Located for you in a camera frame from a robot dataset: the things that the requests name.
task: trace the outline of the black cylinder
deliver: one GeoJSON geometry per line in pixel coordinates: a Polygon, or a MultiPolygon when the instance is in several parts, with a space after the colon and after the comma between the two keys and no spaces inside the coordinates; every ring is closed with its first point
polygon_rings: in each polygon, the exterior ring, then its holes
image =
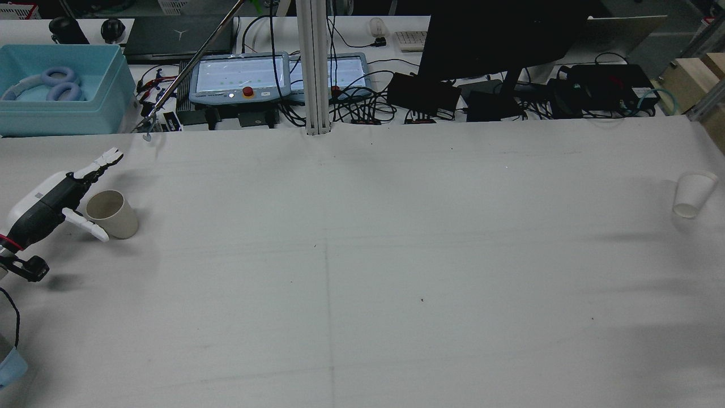
{"type": "Polygon", "coordinates": [[[55,17],[48,24],[53,41],[58,44],[90,44],[86,35],[72,17],[55,17]]]}

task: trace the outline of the computer monitor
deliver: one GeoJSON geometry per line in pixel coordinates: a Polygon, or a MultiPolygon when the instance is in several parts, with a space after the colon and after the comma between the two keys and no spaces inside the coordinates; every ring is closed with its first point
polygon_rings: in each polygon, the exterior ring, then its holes
{"type": "Polygon", "coordinates": [[[566,54],[591,7],[590,0],[459,0],[438,7],[418,75],[443,81],[507,71],[499,94],[512,96],[524,68],[566,54]]]}

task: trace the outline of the robotic hand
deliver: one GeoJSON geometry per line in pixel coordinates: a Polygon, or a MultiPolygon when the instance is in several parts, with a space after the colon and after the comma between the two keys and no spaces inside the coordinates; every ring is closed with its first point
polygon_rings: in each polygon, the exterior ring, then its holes
{"type": "Polygon", "coordinates": [[[108,234],[76,211],[80,200],[107,168],[118,163],[123,153],[117,148],[105,152],[85,168],[55,173],[40,183],[10,210],[6,229],[0,229],[0,268],[29,282],[38,282],[49,267],[39,256],[23,261],[15,254],[47,237],[63,221],[79,226],[103,242],[108,234]]]}

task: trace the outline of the beige paper cup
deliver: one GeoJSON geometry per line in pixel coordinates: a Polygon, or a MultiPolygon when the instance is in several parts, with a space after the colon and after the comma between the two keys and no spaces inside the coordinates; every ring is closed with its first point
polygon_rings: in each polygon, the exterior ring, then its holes
{"type": "Polygon", "coordinates": [[[718,184],[718,177],[709,171],[689,171],[677,181],[672,211],[678,216],[693,219],[700,212],[718,184]]]}
{"type": "Polygon", "coordinates": [[[121,240],[132,237],[138,231],[136,213],[123,194],[116,190],[102,191],[86,204],[88,219],[121,240]]]}

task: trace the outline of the metal rod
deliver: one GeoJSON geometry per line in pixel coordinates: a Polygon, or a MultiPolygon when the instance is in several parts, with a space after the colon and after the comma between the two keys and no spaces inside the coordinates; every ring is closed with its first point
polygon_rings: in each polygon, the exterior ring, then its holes
{"type": "Polygon", "coordinates": [[[708,113],[725,101],[725,81],[718,82],[695,106],[691,107],[686,115],[693,122],[699,122],[708,113]]]}
{"type": "Polygon", "coordinates": [[[184,69],[181,70],[181,72],[176,76],[176,79],[169,85],[168,88],[166,88],[166,91],[164,91],[163,95],[159,98],[159,100],[154,104],[154,107],[151,109],[151,112],[149,112],[148,115],[146,115],[143,119],[141,119],[141,122],[138,122],[136,127],[134,128],[135,131],[140,131],[141,128],[151,122],[155,117],[156,114],[161,110],[161,108],[164,106],[166,101],[171,98],[171,95],[176,90],[176,87],[179,85],[179,83],[186,78],[186,76],[191,72],[191,70],[194,69],[194,66],[199,62],[199,60],[204,56],[204,53],[207,51],[207,48],[209,48],[209,45],[217,39],[217,37],[221,34],[224,27],[229,24],[229,22],[234,17],[234,13],[239,10],[239,7],[245,2],[246,0],[237,0],[237,2],[232,6],[232,8],[229,10],[226,16],[219,22],[219,26],[217,26],[214,31],[209,35],[209,38],[202,44],[202,47],[199,48],[199,51],[194,54],[194,56],[189,60],[187,66],[184,67],[184,69]]]}

